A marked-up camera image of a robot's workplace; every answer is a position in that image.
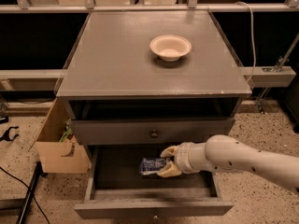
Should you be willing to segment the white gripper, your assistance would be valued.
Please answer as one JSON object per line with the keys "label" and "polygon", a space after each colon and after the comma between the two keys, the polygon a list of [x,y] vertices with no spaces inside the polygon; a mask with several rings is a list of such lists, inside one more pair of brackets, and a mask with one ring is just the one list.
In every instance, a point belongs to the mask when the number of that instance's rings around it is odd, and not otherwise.
{"label": "white gripper", "polygon": [[168,161],[166,166],[157,172],[163,178],[183,174],[199,173],[206,170],[205,143],[185,142],[179,146],[170,146],[164,149],[161,158],[174,157],[174,161]]}

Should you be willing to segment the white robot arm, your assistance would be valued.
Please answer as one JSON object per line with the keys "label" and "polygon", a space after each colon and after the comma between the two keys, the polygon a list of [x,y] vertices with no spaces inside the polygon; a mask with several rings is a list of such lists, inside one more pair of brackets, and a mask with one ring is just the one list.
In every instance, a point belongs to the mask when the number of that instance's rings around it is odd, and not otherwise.
{"label": "white robot arm", "polygon": [[232,137],[214,135],[204,143],[184,142],[161,153],[166,166],[160,177],[201,171],[246,171],[299,194],[299,158],[249,147]]}

